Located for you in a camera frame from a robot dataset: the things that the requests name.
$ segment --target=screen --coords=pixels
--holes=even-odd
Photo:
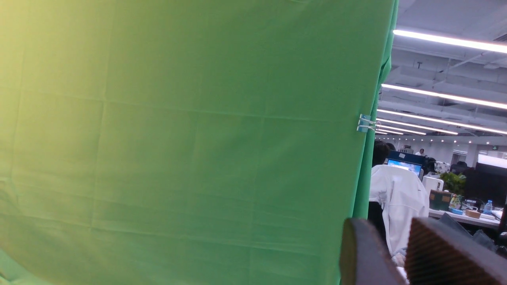
[[[409,170],[409,171],[415,173],[417,176],[419,176],[419,172],[421,171],[421,165],[397,161],[397,160],[389,159],[389,161],[387,162],[387,165]]]

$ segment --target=desk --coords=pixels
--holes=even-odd
[[[455,213],[451,213],[449,211],[441,211],[441,210],[439,211],[439,210],[429,209],[429,216],[433,217],[433,218],[440,218],[445,213],[450,215],[454,220],[456,220],[459,223],[475,225],[475,226],[480,226],[480,227],[485,227],[485,228],[490,228],[490,229],[495,229],[495,230],[497,230],[498,226],[500,225],[500,221],[498,221],[498,220],[489,220],[489,219],[484,219],[484,218],[475,219],[475,218],[470,218],[469,216],[466,216],[465,214],[458,215]]]

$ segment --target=light strip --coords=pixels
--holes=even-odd
[[[402,126],[407,126],[407,127],[425,129],[425,130],[430,130],[430,131],[435,131],[435,132],[448,133],[448,134],[453,134],[453,135],[457,135],[458,134],[457,132],[451,132],[451,131],[448,131],[448,130],[442,130],[442,129],[437,129],[437,128],[419,126],[419,125],[414,125],[414,124],[409,124],[409,123],[403,123],[403,122],[398,122],[398,121],[384,120],[384,119],[379,119],[379,118],[377,118],[377,121],[391,123],[391,124],[397,124],[397,125],[402,125]]]
[[[381,132],[387,132],[387,133],[394,133],[394,134],[399,134],[399,135],[402,135],[402,134],[403,134],[402,132],[395,132],[395,131],[384,130],[384,129],[378,129],[378,131],[381,131]]]
[[[499,108],[499,109],[505,109],[505,110],[507,110],[507,104],[503,104],[503,103],[497,103],[497,102],[491,102],[491,101],[485,101],[485,100],[478,100],[478,99],[461,97],[461,96],[456,96],[456,95],[451,95],[451,94],[442,94],[442,93],[436,93],[436,92],[418,90],[418,89],[407,88],[407,87],[396,86],[396,85],[389,85],[389,84],[382,84],[382,87],[389,88],[389,89],[394,89],[394,90],[399,90],[399,91],[406,91],[406,92],[411,92],[411,93],[417,93],[417,94],[428,95],[428,96],[433,96],[433,97],[440,97],[440,98],[445,98],[445,99],[449,99],[449,100],[456,100],[456,101],[461,101],[461,102],[466,102],[466,103],[472,103],[472,104],[483,105],[483,106],[488,106],[488,107],[494,107],[494,108]]]
[[[414,133],[414,134],[426,135],[426,133],[423,133],[423,132],[416,132],[416,131],[411,131],[411,130],[406,130],[406,129],[400,129],[400,128],[395,128],[395,127],[390,127],[390,126],[380,125],[379,127],[384,128],[384,129],[391,129],[391,130],[396,130],[396,131],[410,132],[410,133]]]
[[[397,115],[397,116],[404,116],[404,117],[409,117],[409,118],[414,118],[414,119],[426,120],[426,121],[431,121],[431,122],[441,123],[441,124],[446,124],[446,125],[459,126],[459,127],[468,128],[468,129],[474,129],[474,130],[479,130],[479,131],[507,134],[507,131],[497,130],[497,129],[490,129],[490,128],[484,128],[484,127],[476,126],[476,125],[461,124],[461,123],[456,123],[456,122],[451,122],[451,121],[445,121],[445,120],[440,120],[440,119],[433,119],[433,118],[428,118],[428,117],[422,117],[422,116],[416,116],[416,115],[398,113],[398,112],[381,110],[381,109],[377,109],[377,111],[381,112],[381,113],[387,113],[387,114],[392,114],[392,115]]]
[[[420,39],[420,40],[436,42],[436,43],[441,43],[441,44],[507,53],[507,46],[506,45],[498,45],[498,44],[491,44],[491,43],[461,40],[461,39],[455,39],[455,38],[449,38],[449,37],[441,37],[439,35],[431,35],[431,34],[405,31],[405,30],[394,30],[393,33],[395,35],[400,35],[402,37]]]

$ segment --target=water bottle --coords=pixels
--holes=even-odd
[[[485,215],[492,215],[493,214],[491,212],[491,211],[493,211],[493,204],[492,203],[493,203],[493,201],[488,200],[488,202],[484,206],[484,211],[482,212],[483,214],[485,214]]]

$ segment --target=box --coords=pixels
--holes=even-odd
[[[466,210],[465,215],[469,216],[470,218],[478,219],[481,217],[481,213],[473,210]]]

